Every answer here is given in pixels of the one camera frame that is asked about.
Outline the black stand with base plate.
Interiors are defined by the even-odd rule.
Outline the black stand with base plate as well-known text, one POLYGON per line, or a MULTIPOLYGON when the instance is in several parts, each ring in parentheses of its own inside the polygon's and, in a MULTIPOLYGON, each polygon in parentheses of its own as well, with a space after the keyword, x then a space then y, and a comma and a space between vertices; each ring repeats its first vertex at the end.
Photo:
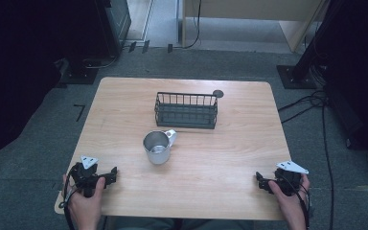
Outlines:
POLYGON ((330 30, 332 21, 343 5, 344 0, 328 0, 325 16, 308 48, 305 50, 295 65, 277 65, 277 72, 285 89, 315 89, 316 83, 310 74, 312 62, 316 58, 325 58, 327 55, 321 51, 325 45, 327 32, 330 30))
POLYGON ((86 55, 71 49, 64 50, 64 57, 68 63, 59 80, 62 84, 93 84, 98 70, 89 66, 84 60, 86 55))

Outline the light wooden desk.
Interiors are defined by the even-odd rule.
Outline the light wooden desk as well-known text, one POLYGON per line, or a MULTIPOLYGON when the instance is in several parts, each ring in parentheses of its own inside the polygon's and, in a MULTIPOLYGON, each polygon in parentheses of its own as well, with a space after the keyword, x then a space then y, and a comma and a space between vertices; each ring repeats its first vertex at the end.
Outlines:
POLYGON ((178 33, 186 46, 188 17, 278 21, 291 52, 303 41, 326 0, 177 0, 182 14, 178 33))

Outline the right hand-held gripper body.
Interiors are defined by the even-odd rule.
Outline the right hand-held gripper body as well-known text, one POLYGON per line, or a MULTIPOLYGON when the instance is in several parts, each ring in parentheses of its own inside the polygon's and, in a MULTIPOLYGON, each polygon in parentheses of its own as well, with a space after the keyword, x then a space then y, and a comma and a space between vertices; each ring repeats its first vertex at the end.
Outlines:
POLYGON ((280 162, 274 172, 275 182, 286 196, 296 194, 303 174, 309 171, 291 160, 280 162))

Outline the person's left hand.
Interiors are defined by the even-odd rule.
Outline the person's left hand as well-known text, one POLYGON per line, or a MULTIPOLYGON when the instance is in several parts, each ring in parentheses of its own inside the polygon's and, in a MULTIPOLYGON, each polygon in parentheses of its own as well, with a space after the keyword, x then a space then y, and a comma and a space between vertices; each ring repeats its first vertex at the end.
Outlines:
POLYGON ((71 217, 74 221, 94 220, 99 222, 102 213, 104 183, 104 178, 98 180, 94 194, 91 197, 77 194, 71 196, 69 204, 71 217))

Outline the black cabinet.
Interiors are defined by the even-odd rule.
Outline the black cabinet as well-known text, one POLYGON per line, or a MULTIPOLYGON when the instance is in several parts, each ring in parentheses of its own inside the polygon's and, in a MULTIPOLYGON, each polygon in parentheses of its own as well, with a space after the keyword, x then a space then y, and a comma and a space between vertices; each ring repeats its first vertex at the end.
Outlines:
POLYGON ((117 58, 125 45, 131 25, 127 0, 96 0, 96 4, 107 52, 112 58, 117 58))

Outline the dark curtain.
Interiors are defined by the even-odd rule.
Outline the dark curtain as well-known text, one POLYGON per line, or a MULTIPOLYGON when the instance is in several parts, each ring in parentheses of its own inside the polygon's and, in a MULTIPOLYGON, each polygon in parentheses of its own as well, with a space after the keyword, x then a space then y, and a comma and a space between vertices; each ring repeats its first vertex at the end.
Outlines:
POLYGON ((83 0, 0 0, 0 150, 23 131, 60 80, 56 29, 83 0))

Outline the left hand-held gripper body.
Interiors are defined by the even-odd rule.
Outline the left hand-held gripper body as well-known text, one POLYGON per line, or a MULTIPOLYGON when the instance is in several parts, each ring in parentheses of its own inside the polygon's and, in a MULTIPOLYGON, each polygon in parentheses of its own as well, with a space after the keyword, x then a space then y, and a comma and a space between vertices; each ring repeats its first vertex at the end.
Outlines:
POLYGON ((105 179, 104 188, 111 184, 111 173, 97 174, 98 158, 82 156, 71 170, 71 176, 76 187, 85 197, 91 197, 100 178, 105 179))

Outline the person's right hand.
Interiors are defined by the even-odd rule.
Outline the person's right hand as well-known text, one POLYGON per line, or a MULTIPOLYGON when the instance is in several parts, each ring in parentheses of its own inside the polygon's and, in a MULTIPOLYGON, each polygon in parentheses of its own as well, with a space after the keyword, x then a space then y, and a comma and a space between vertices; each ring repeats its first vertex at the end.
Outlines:
POLYGON ((301 188, 299 189, 297 195, 292 196, 285 195, 274 181, 268 182, 273 194, 277 198, 280 210, 287 222, 291 221, 292 219, 305 221, 305 215, 301 206, 301 201, 304 200, 307 202, 310 181, 305 174, 303 174, 301 178, 301 188))

